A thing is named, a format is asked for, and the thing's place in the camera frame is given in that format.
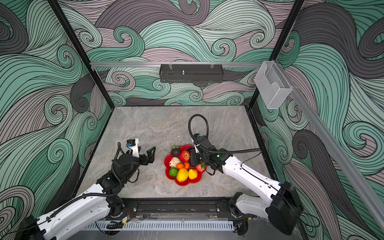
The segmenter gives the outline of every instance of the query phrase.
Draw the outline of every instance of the wire mesh file holder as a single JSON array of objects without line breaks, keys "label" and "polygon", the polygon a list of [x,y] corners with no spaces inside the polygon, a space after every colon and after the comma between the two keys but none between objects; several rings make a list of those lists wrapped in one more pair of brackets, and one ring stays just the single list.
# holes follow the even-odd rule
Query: wire mesh file holder
[{"label": "wire mesh file holder", "polygon": [[267,109],[277,109],[292,91],[288,75],[281,64],[264,61],[255,76],[255,84]]}]

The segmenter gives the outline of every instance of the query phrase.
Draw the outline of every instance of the wave pattern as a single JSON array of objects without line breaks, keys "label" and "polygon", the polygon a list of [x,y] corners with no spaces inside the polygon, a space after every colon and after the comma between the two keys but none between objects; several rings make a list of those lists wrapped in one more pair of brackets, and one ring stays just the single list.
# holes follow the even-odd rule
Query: wave pattern
[{"label": "wave pattern", "polygon": [[[278,57],[382,199],[383,17],[383,1],[305,1]],[[384,239],[294,99],[270,110],[259,97],[255,112],[278,179],[298,190],[309,239]]]},{"label": "wave pattern", "polygon": [[[276,29],[276,26],[285,21],[293,6],[292,0],[59,2],[65,9],[66,16],[71,19],[72,27],[76,29],[75,32],[91,61],[137,61],[139,58],[139,61],[166,62],[268,60],[281,33],[281,29]],[[92,44],[98,43],[99,38],[101,44],[92,47]],[[186,86],[187,89],[178,84],[170,84],[170,95],[162,95],[153,87],[159,74],[148,68],[97,70],[124,71],[133,76],[134,79],[126,80],[125,83],[112,81],[111,74],[103,78],[108,93],[119,106],[132,106],[135,103],[139,106],[246,105],[255,90],[252,80],[243,79],[243,73],[247,74],[254,69],[232,68],[225,72],[225,81],[244,85],[240,90],[236,83],[218,85],[215,94],[212,94],[212,87],[210,91],[203,91],[208,87],[207,83],[190,84]],[[117,79],[123,81],[123,78],[121,74]],[[199,97],[184,95],[187,92]]]},{"label": "wave pattern", "polygon": [[[104,32],[86,18],[74,29],[84,46],[102,46]],[[116,41],[131,44],[121,37]],[[4,235],[25,217],[70,199],[110,113],[68,42],[47,1],[0,4],[0,238],[5,240],[15,237]]]}]

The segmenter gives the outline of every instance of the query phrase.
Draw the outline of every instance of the swirl pattern wallpaper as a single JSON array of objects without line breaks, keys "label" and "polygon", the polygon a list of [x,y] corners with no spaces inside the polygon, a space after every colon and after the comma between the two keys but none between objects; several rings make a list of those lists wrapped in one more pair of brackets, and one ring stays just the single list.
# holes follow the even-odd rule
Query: swirl pattern wallpaper
[{"label": "swirl pattern wallpaper", "polygon": [[48,2],[1,1],[0,238],[71,198],[110,111]]},{"label": "swirl pattern wallpaper", "polygon": [[[278,62],[384,200],[383,39],[384,1],[325,0],[304,5]],[[270,110],[258,97],[256,108],[279,181],[303,201],[309,239],[384,239],[295,100]]]},{"label": "swirl pattern wallpaper", "polygon": [[[322,0],[311,0],[315,4]],[[59,0],[91,61],[268,60],[294,0]],[[161,83],[159,68],[99,68],[117,106],[248,105],[258,69]]]}]

